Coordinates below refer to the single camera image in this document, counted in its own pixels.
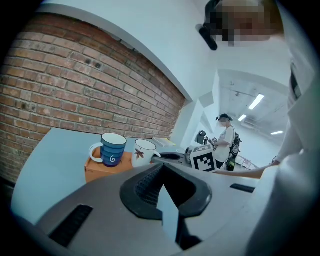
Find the white table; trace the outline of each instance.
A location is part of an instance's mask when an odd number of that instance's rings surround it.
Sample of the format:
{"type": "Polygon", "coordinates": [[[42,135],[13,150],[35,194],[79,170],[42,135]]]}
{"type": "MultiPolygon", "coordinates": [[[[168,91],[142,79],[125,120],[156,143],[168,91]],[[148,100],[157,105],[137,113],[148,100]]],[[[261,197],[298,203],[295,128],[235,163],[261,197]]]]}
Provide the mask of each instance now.
{"type": "MultiPolygon", "coordinates": [[[[100,140],[99,134],[52,128],[20,173],[13,191],[12,212],[36,224],[52,206],[85,185],[89,148],[100,140]]],[[[132,152],[135,140],[127,138],[126,152],[132,152]]],[[[159,153],[176,150],[182,149],[157,145],[159,153]]]]}

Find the brick wall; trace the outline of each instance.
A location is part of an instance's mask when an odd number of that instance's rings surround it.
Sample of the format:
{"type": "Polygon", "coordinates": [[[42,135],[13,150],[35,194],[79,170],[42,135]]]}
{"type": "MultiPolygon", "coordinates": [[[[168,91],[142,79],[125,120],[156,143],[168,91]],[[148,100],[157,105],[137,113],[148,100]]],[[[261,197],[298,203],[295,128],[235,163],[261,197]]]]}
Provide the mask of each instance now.
{"type": "Polygon", "coordinates": [[[17,36],[0,93],[0,176],[12,182],[51,127],[170,137],[185,101],[140,53],[53,14],[38,14],[17,36]]]}

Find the blue mug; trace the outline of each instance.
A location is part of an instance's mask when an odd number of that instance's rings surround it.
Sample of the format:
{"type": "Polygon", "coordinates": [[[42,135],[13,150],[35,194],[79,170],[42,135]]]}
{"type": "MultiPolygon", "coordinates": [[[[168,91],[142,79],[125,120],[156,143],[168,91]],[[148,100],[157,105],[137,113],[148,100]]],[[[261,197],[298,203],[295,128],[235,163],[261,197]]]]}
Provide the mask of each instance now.
{"type": "Polygon", "coordinates": [[[116,167],[124,154],[127,139],[115,133],[105,133],[101,142],[93,144],[89,149],[90,158],[107,167],[116,167]],[[100,147],[100,158],[93,157],[93,152],[100,147]]]}

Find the orange box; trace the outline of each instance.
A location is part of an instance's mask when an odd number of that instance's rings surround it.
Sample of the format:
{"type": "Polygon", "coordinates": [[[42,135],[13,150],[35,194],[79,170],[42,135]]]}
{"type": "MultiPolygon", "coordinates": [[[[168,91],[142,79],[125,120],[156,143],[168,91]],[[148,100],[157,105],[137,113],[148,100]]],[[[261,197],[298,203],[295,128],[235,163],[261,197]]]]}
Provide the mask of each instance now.
{"type": "MultiPolygon", "coordinates": [[[[96,148],[92,155],[95,158],[100,158],[100,148],[96,148]]],[[[133,168],[131,158],[131,152],[124,152],[120,163],[116,167],[107,167],[102,162],[95,162],[89,157],[84,165],[85,181],[88,183],[104,176],[129,171],[133,168]]]]}

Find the white ceiling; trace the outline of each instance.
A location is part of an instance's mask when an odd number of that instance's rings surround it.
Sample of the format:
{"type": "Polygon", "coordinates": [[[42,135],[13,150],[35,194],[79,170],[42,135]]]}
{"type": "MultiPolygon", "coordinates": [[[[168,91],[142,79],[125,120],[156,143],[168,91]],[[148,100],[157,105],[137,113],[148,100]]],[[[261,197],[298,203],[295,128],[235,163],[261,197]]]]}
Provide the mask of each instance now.
{"type": "Polygon", "coordinates": [[[234,122],[237,122],[242,115],[247,115],[242,123],[251,124],[261,135],[277,144],[282,143],[284,134],[271,135],[271,133],[286,131],[287,101],[286,93],[274,90],[266,84],[220,77],[220,113],[232,116],[234,122]],[[259,94],[264,95],[264,98],[250,110],[249,106],[259,94]]]}

